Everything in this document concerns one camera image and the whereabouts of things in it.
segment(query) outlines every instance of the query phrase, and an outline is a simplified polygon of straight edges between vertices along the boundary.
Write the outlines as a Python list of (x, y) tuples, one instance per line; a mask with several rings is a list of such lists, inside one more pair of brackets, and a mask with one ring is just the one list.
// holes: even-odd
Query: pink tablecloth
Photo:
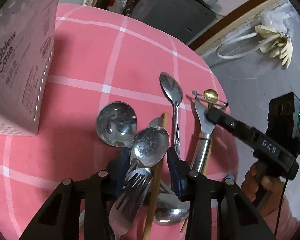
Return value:
[[(119, 153), (95, 131), (98, 112), (109, 102), (130, 104), (137, 114), (138, 131), (170, 112), (172, 134), (172, 106), (159, 85), (162, 71), (183, 89), (181, 157), (190, 162), (200, 129), (191, 91), (213, 88), (226, 101), (206, 63), (176, 38), (139, 21), (93, 7), (58, 6), (55, 56), (38, 135), (0, 135), (0, 231), (7, 240), (19, 238), (63, 178), (86, 179)], [(216, 127), (208, 177), (221, 180), (229, 173), (236, 175), (237, 165), (234, 138)], [(163, 177), (169, 180), (166, 163)], [(145, 211), (143, 207), (126, 239), (140, 239)], [(151, 239), (179, 239), (181, 226), (154, 224)]]

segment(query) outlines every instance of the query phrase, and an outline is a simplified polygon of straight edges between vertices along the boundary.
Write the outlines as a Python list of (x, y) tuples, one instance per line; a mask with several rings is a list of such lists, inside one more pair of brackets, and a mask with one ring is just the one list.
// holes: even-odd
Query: fork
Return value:
[(125, 192), (113, 204), (109, 212), (109, 224), (115, 240), (119, 240), (131, 228), (146, 194), (152, 178), (148, 174), (136, 173), (127, 183)]

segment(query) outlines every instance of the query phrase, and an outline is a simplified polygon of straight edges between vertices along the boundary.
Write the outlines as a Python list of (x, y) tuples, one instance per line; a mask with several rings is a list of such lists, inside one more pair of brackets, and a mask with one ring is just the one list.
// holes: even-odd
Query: white hose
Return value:
[(221, 55), (221, 54), (219, 53), (220, 50), (221, 50), (225, 45), (229, 45), (229, 44), (235, 43), (235, 42), (237, 42), (237, 41), (242, 41), (242, 40), (250, 39), (250, 38), (255, 37), (255, 36), (257, 36), (257, 35), (258, 35), (258, 33), (250, 33), (250, 34), (248, 34), (248, 35), (240, 36), (240, 37), (237, 37), (237, 38), (235, 38), (235, 39), (233, 39), (233, 40), (226, 41), (225, 43), (221, 44), (221, 45), (217, 48), (216, 54), (217, 54), (217, 56), (218, 56), (219, 58), (223, 58), (223, 59), (235, 59), (235, 58), (240, 58), (240, 57), (247, 56), (248, 54), (250, 54), (250, 53), (256, 51), (257, 49), (260, 49), (260, 47), (262, 47), (263, 45), (265, 45), (265, 44), (268, 43), (268, 42), (271, 42), (271, 41), (273, 41), (273, 40), (275, 40), (275, 39), (277, 39), (277, 38), (283, 38), (283, 37), (285, 37), (285, 34), (284, 34), (284, 33), (281, 33), (281, 32), (276, 33), (276, 34), (270, 36), (269, 38), (263, 40), (262, 42), (260, 42), (260, 43), (259, 43), (257, 46), (255, 46), (254, 48), (252, 48), (252, 49), (250, 49), (250, 50), (248, 50), (248, 51), (246, 51), (246, 52), (243, 52), (243, 53), (241, 53), (241, 54), (238, 54), (238, 55), (223, 56), (223, 55)]

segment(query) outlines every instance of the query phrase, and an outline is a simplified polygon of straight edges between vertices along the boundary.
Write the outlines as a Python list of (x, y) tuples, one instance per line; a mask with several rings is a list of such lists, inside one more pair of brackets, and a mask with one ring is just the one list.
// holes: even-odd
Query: perforated basket bottom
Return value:
[(0, 134), (5, 135), (27, 135), (23, 132), (20, 132), (12, 127), (9, 127), (3, 123), (0, 122)]

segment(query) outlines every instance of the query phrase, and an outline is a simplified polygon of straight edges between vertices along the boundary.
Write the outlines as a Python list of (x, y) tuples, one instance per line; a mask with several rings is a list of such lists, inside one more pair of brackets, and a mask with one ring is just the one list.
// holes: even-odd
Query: silver screw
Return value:
[(233, 179), (226, 179), (225, 183), (229, 186), (232, 186), (234, 184), (234, 180)]
[(99, 175), (100, 177), (105, 177), (105, 176), (108, 175), (108, 172), (106, 172), (106, 171), (99, 171), (99, 172), (98, 172), (98, 175)]
[(197, 171), (190, 171), (190, 172), (189, 172), (189, 175), (190, 175), (191, 177), (197, 177), (197, 176), (199, 175), (199, 172), (197, 172)]
[(71, 183), (71, 179), (69, 179), (69, 178), (66, 178), (62, 181), (63, 185), (69, 185), (70, 183)]

